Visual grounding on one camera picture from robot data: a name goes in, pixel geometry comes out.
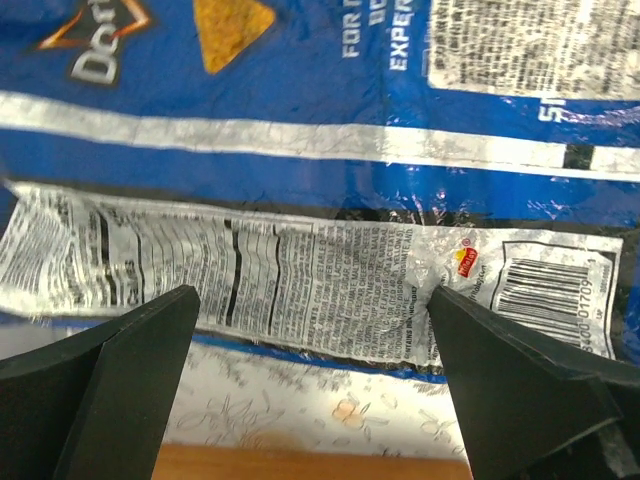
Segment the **blue chips bag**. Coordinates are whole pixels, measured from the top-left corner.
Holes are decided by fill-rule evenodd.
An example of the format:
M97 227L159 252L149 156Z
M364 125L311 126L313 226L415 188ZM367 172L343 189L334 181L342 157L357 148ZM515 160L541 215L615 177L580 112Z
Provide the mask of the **blue chips bag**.
M1 310L439 380L446 286L639 360L635 1L5 1Z

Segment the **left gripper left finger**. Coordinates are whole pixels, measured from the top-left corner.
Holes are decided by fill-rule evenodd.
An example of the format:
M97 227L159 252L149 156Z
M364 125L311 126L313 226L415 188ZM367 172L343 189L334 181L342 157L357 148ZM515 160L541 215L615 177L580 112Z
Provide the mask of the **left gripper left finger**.
M151 478L199 308L183 285L2 360L2 478Z

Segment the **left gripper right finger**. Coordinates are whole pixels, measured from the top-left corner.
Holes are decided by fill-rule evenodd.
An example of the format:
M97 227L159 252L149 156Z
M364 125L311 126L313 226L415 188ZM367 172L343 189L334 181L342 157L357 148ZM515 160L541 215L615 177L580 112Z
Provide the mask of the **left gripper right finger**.
M447 287L428 311L474 478L638 478L638 367Z

